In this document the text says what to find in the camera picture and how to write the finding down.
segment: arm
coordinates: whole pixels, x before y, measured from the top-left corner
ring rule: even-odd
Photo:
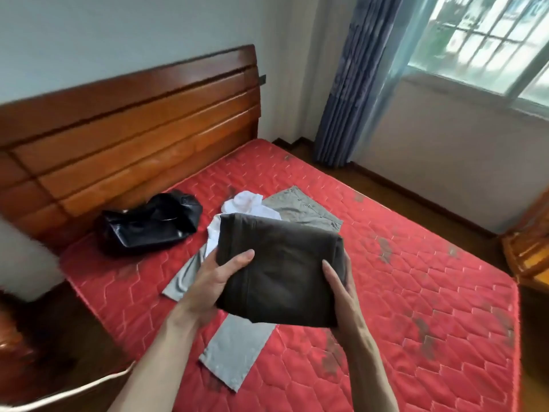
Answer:
[[[360,412],[398,412],[396,398],[387,380],[379,349],[360,311],[351,260],[345,252],[347,289],[330,264],[323,260],[322,270],[335,297],[338,327],[334,337],[343,347],[349,363],[353,407]]]
[[[170,312],[108,412],[172,410],[196,332],[215,316],[214,305],[227,280],[251,262],[254,251],[223,266],[217,265],[215,255],[214,250],[204,260],[195,282]]]

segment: white cord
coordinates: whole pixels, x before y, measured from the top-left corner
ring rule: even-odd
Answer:
[[[43,406],[49,405],[50,403],[58,402],[62,399],[70,398],[71,396],[78,395],[79,393],[85,392],[86,390],[91,389],[92,387],[99,386],[100,384],[107,382],[109,380],[118,379],[119,377],[122,377],[126,374],[128,374],[131,369],[134,367],[135,361],[128,367],[126,370],[121,371],[119,373],[110,374],[108,376],[102,377],[96,381],[93,381],[91,383],[88,383],[87,385],[77,387],[75,389],[71,389],[66,392],[56,393],[55,395],[48,396],[46,398],[42,398],[38,401],[34,401],[31,403],[27,403],[26,405],[21,406],[6,406],[6,405],[0,405],[0,412],[27,412],[29,410],[34,410],[37,408],[41,408]]]

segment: forearm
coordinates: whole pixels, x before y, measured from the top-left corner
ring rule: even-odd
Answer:
[[[347,347],[353,407],[356,412],[398,412],[381,356],[368,329]]]
[[[182,323],[162,326],[109,412],[172,410],[197,330],[192,319]]]

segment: mattress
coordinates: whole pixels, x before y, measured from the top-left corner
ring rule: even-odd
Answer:
[[[342,219],[366,323],[401,411],[516,411],[517,285],[505,273],[264,140],[175,185],[204,206],[199,231],[166,251],[112,260],[93,237],[69,247],[67,279],[124,351],[139,359],[174,302],[161,291],[207,239],[221,204],[298,186]],[[238,393],[198,362],[226,314],[193,343],[175,411],[350,411],[347,360],[331,332],[279,325]]]

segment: person's left arm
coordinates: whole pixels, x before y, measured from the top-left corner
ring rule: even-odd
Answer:
[[[215,316],[215,302],[227,280],[251,262],[254,251],[223,266],[217,265],[215,255],[216,250],[204,260],[195,282],[170,312],[108,412],[172,410],[196,332]]]

